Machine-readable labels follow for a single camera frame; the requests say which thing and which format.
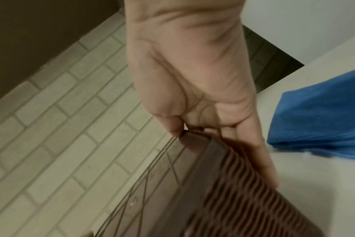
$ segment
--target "hand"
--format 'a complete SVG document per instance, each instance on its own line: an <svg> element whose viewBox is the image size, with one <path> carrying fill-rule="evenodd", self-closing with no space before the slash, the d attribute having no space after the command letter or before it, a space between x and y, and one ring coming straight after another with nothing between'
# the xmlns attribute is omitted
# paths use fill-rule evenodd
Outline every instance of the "hand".
<svg viewBox="0 0 355 237"><path fill-rule="evenodd" d="M241 144L273 186L240 21L243 0L126 0L128 62L141 102L173 136L184 123Z"/></svg>

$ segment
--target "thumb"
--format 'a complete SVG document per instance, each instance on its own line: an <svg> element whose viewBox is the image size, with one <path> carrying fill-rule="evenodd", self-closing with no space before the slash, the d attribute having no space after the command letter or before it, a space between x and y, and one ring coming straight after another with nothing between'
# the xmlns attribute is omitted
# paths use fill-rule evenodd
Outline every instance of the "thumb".
<svg viewBox="0 0 355 237"><path fill-rule="evenodd" d="M165 130L174 137L179 137L184 131L184 122L180 116L155 116Z"/></svg>

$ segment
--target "blue cloth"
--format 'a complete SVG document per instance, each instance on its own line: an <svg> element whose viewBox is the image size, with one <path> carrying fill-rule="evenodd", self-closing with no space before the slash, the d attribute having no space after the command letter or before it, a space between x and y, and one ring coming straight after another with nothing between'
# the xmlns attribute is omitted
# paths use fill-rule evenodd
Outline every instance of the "blue cloth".
<svg viewBox="0 0 355 237"><path fill-rule="evenodd" d="M283 93L267 143L355 159L355 70Z"/></svg>

